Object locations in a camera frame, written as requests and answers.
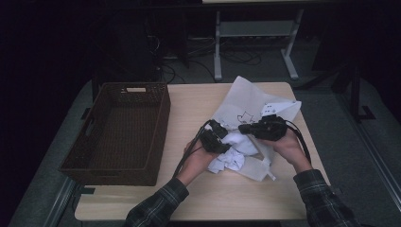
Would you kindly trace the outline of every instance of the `black handheld device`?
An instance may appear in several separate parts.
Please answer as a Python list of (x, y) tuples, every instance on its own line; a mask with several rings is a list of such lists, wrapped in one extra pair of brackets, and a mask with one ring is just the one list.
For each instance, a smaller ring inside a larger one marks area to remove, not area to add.
[(310, 160), (309, 150), (307, 149), (304, 137), (300, 130), (294, 125), (294, 123), (283, 119), (276, 114), (263, 116), (256, 123), (243, 124), (238, 127), (242, 134), (252, 134), (257, 139), (277, 141), (286, 135), (287, 129), (294, 131), (301, 145), (304, 149), (305, 156), (309, 163)]
[[(212, 129), (207, 130), (205, 127), (209, 125)], [(200, 130), (198, 131), (195, 138), (192, 140), (188, 149), (186, 150), (183, 158), (178, 163), (177, 168), (173, 174), (173, 177), (176, 177), (180, 172), (180, 169), (183, 167), (183, 163), (192, 154), (192, 149), (198, 140), (201, 141), (203, 148), (208, 152), (214, 153), (225, 153), (231, 146), (228, 144), (223, 144), (221, 139), (224, 138), (228, 134), (227, 130), (221, 127), (221, 125), (214, 119), (206, 121)]]

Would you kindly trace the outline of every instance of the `wooden table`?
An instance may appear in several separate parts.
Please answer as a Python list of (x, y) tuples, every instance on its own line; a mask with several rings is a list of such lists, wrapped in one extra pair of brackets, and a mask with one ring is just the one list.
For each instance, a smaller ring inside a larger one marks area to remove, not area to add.
[[(94, 188), (95, 193), (81, 196), (76, 218), (125, 219), (132, 207), (167, 183), (181, 160), (183, 148), (213, 115), (231, 85), (168, 85), (171, 112), (156, 186), (86, 186)], [(255, 85), (268, 94), (295, 99), (287, 83), (264, 82)], [(301, 112), (293, 122), (305, 138), (313, 166), (327, 180)], [(272, 160), (271, 171), (277, 177), (276, 181), (267, 176), (263, 182), (256, 182), (228, 169), (219, 174), (206, 171), (188, 186), (190, 195), (178, 207), (171, 220), (305, 219), (305, 206), (292, 180), (295, 175), (292, 166), (277, 154)]]

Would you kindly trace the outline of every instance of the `wicker basket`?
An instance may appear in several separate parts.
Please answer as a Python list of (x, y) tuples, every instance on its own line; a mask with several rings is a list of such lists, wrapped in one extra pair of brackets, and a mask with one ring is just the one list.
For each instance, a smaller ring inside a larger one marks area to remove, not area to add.
[(165, 83), (104, 83), (60, 171), (86, 185), (155, 185), (169, 113)]

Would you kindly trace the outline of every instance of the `white cloth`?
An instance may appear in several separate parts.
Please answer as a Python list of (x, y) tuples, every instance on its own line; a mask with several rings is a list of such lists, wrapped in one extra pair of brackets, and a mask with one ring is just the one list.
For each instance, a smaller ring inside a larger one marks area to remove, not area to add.
[[(238, 135), (235, 131), (241, 124), (251, 124), (259, 121), (262, 110), (267, 103), (291, 103), (285, 109), (277, 112), (283, 119), (292, 121), (301, 109), (301, 102), (264, 93), (254, 84), (242, 77), (237, 77), (212, 118), (226, 128), (230, 133), (223, 138), (223, 143), (232, 145), (225, 154), (219, 155), (209, 166), (215, 173), (229, 167), (234, 171), (256, 181), (263, 181), (267, 175), (273, 180), (270, 164), (274, 151), (255, 140), (252, 136)], [(262, 159), (253, 157), (256, 153), (263, 155)]]

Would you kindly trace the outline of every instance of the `plaid sleeve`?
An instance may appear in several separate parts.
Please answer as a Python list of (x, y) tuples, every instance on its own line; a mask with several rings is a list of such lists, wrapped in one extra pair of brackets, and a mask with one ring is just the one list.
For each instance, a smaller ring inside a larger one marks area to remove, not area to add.
[(155, 194), (132, 208), (125, 226), (166, 226), (173, 212), (188, 195), (185, 185), (173, 178)]
[(294, 177), (305, 203), (310, 226), (360, 226), (351, 209), (330, 190), (317, 169)]

